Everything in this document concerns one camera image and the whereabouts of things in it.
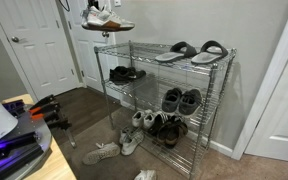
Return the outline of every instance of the white door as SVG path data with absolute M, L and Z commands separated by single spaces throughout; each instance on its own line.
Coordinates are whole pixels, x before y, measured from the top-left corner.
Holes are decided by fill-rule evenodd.
M 77 86 L 54 7 L 54 0 L 0 0 L 0 23 L 38 99 Z
M 114 33 L 110 33 L 109 38 L 107 38 L 103 37 L 102 32 L 100 31 L 89 31 L 83 29 L 81 26 L 81 11 L 85 10 L 87 7 L 87 0 L 69 0 L 68 2 L 71 11 L 65 13 L 66 18 L 69 21 L 70 34 L 72 36 L 73 45 L 77 59 L 79 60 L 84 82 L 86 86 L 103 92 L 94 47 L 114 44 Z M 110 1 L 99 0 L 99 7 L 102 7 L 104 4 L 110 7 Z M 109 77 L 109 70 L 114 69 L 117 66 L 117 58 L 103 54 L 99 54 L 99 56 L 104 79 L 107 79 Z M 117 99 L 119 98 L 116 92 L 109 89 L 108 94 Z
M 288 161 L 288 64 L 245 153 Z

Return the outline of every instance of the wooden table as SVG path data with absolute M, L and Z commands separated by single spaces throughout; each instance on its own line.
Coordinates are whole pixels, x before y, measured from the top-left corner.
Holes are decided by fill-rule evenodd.
M 14 100 L 23 99 L 25 104 L 33 104 L 33 100 L 29 94 L 22 96 L 17 96 L 4 100 L 2 102 L 10 102 Z M 51 154 L 48 156 L 47 160 L 44 162 L 42 167 L 35 172 L 32 172 L 25 179 L 65 179 L 74 180 L 76 179 L 70 166 L 68 165 L 65 157 L 63 156 L 60 148 L 58 147 L 55 139 L 52 137 L 52 142 L 50 145 Z

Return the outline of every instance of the slide sandal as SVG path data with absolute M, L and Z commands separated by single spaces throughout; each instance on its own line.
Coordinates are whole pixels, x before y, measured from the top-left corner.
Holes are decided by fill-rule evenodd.
M 158 55 L 155 60 L 161 63 L 174 62 L 183 58 L 190 58 L 197 54 L 194 47 L 182 41 L 171 47 L 170 52 Z
M 210 47 L 218 47 L 221 52 L 210 52 L 207 50 Z M 208 41 L 202 46 L 201 52 L 192 58 L 191 62 L 195 65 L 210 64 L 224 58 L 227 54 L 227 50 L 218 42 Z

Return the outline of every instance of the shoe rack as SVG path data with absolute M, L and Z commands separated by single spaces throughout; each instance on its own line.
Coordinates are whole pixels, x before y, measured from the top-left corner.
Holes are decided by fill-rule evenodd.
M 155 61 L 155 57 L 169 52 L 171 45 L 147 44 L 128 42 L 104 47 L 95 47 L 98 68 L 101 76 L 103 91 L 108 102 L 106 88 L 113 89 L 131 99 L 132 108 L 145 109 L 153 111 L 161 110 L 161 103 L 167 90 L 179 87 L 182 90 L 197 88 L 203 96 L 202 106 L 191 117 L 185 118 L 185 123 L 189 127 L 189 133 L 182 138 L 173 149 L 168 149 L 156 142 L 155 138 L 145 134 L 145 140 L 140 144 L 150 153 L 154 154 L 169 166 L 180 172 L 188 179 L 196 179 L 199 170 L 199 164 L 202 162 L 204 154 L 210 147 L 216 120 L 218 119 L 221 101 L 224 96 L 225 85 L 229 80 L 229 73 L 232 67 L 233 59 L 236 55 L 236 49 L 228 49 L 229 54 L 213 64 L 193 65 L 191 59 L 182 59 L 172 63 L 160 63 Z M 99 54 L 106 54 L 120 57 L 129 61 L 130 66 L 136 63 L 148 64 L 152 71 L 146 71 L 145 77 L 125 85 L 115 85 L 109 79 L 104 79 Z M 161 71 L 180 72 L 176 78 L 173 76 L 161 76 Z M 147 87 L 154 84 L 155 91 L 147 90 L 145 96 L 140 95 L 138 91 L 145 91 Z M 151 93 L 154 98 L 147 98 Z M 116 123 L 112 118 L 109 104 L 107 103 L 109 119 L 112 129 Z

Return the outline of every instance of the black sneaker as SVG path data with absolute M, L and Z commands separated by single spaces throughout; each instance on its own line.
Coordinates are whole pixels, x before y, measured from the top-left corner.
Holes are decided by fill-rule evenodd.
M 199 90 L 186 91 L 178 105 L 179 112 L 184 116 L 192 115 L 202 105 L 202 96 Z
M 117 66 L 114 70 L 110 69 L 110 81 L 116 85 L 127 84 L 145 75 L 145 71 L 136 71 L 134 67 Z
M 180 102 L 181 96 L 182 91 L 179 88 L 168 90 L 163 97 L 162 110 L 166 113 L 175 112 Z

